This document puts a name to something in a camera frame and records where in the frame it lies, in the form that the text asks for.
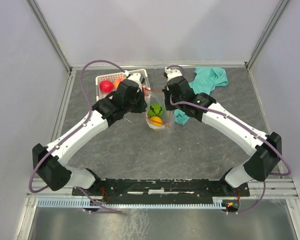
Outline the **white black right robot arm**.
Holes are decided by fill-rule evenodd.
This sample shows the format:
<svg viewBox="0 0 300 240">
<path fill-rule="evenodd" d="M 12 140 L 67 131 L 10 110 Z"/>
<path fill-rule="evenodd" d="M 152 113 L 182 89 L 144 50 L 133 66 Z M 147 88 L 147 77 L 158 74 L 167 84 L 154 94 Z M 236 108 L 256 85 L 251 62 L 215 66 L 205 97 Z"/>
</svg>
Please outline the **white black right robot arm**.
<svg viewBox="0 0 300 240">
<path fill-rule="evenodd" d="M 196 94 L 183 76 L 168 77 L 163 92 L 167 110 L 182 110 L 188 117 L 215 128 L 249 156 L 242 165 L 224 174 L 219 183 L 221 193 L 230 196 L 242 184 L 263 182 L 273 174 L 282 153 L 280 135 L 257 130 L 229 113 L 210 95 Z"/>
</svg>

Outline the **clear zip top bag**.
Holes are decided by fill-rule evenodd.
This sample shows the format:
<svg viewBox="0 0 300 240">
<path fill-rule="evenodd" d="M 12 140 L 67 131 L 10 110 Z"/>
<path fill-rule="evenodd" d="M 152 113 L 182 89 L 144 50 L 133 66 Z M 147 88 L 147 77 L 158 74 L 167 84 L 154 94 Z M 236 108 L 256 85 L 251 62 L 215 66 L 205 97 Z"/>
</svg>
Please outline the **clear zip top bag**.
<svg viewBox="0 0 300 240">
<path fill-rule="evenodd" d="M 166 109 L 164 93 L 149 88 L 144 88 L 143 93 L 147 104 L 143 116 L 149 128 L 154 131 L 171 132 L 174 127 L 174 114 Z"/>
</svg>

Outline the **green toy watermelon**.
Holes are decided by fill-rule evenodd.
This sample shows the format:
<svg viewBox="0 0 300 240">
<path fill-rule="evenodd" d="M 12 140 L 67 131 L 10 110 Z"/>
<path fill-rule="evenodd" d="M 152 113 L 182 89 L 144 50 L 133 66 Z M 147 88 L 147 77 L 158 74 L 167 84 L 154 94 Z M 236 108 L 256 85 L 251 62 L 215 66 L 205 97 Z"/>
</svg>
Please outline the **green toy watermelon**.
<svg viewBox="0 0 300 240">
<path fill-rule="evenodd" d="M 147 111 L 147 117 L 148 118 L 151 118 L 153 116 L 161 117 L 163 114 L 164 114 L 164 109 L 158 103 L 151 104 L 149 106 L 149 110 Z"/>
</svg>

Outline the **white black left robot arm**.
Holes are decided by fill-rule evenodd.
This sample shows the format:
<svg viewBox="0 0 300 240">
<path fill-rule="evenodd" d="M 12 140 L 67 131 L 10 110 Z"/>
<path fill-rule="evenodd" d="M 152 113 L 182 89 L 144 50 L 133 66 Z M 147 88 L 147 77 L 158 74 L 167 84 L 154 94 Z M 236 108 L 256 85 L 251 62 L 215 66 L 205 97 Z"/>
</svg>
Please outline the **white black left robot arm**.
<svg viewBox="0 0 300 240">
<path fill-rule="evenodd" d="M 125 79 L 117 90 L 99 99 L 88 114 L 63 136 L 47 146 L 38 143 L 33 147 L 35 173 L 52 191 L 72 186 L 96 195 L 101 189 L 97 175 L 89 169 L 68 166 L 69 160 L 94 136 L 121 120 L 126 113 L 143 113 L 146 107 L 141 81 L 131 77 Z"/>
</svg>

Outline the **yellow toy lemon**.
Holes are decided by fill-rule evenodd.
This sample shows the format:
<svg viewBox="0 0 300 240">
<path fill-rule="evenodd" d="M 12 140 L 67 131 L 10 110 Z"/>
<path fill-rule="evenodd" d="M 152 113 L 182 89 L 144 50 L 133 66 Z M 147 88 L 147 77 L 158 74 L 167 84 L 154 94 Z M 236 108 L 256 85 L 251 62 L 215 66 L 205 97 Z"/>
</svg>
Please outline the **yellow toy lemon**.
<svg viewBox="0 0 300 240">
<path fill-rule="evenodd" d="M 164 123 L 159 116 L 153 116 L 149 119 L 149 123 L 155 127 L 161 127 Z"/>
</svg>

